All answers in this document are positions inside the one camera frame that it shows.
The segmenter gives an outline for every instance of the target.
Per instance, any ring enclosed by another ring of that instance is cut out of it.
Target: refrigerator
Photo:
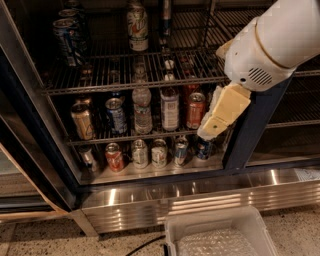
[[[264,211],[319,202],[319,58],[268,91],[253,93],[248,109],[212,143],[208,159],[196,156],[197,130],[186,125],[183,88],[201,86],[210,99],[217,85],[227,85],[217,48],[273,1],[176,0],[171,35],[165,40],[159,36],[158,1],[142,2],[148,14],[148,49],[134,52],[126,1],[81,1],[89,37],[87,53],[81,56],[84,64],[78,67],[66,65],[53,33],[64,1],[0,2],[5,31],[0,36],[1,91],[50,164],[39,168],[38,183],[45,181],[54,191],[60,209],[87,235],[98,235],[161,225],[168,215],[243,205]],[[168,58],[175,63],[175,80],[165,80]],[[133,78],[137,60],[147,74],[143,82]],[[112,81],[115,69],[117,83]],[[133,90],[141,87],[149,88],[152,97],[152,131],[144,135],[135,131],[132,101]],[[161,123],[160,91],[169,87],[180,92],[180,124],[174,131],[164,130]],[[121,135],[112,134],[107,118],[106,102],[114,95],[125,98],[127,131]],[[89,139],[80,138],[71,114],[81,97],[92,102],[95,136]],[[185,164],[177,166],[174,144],[181,136],[188,140],[188,155]],[[132,143],[138,139],[148,147],[143,169],[132,159]],[[163,168],[151,161],[155,139],[167,144]],[[116,172],[105,155],[112,143],[119,145],[123,157],[124,167]],[[94,168],[81,154],[81,148],[88,147]]]

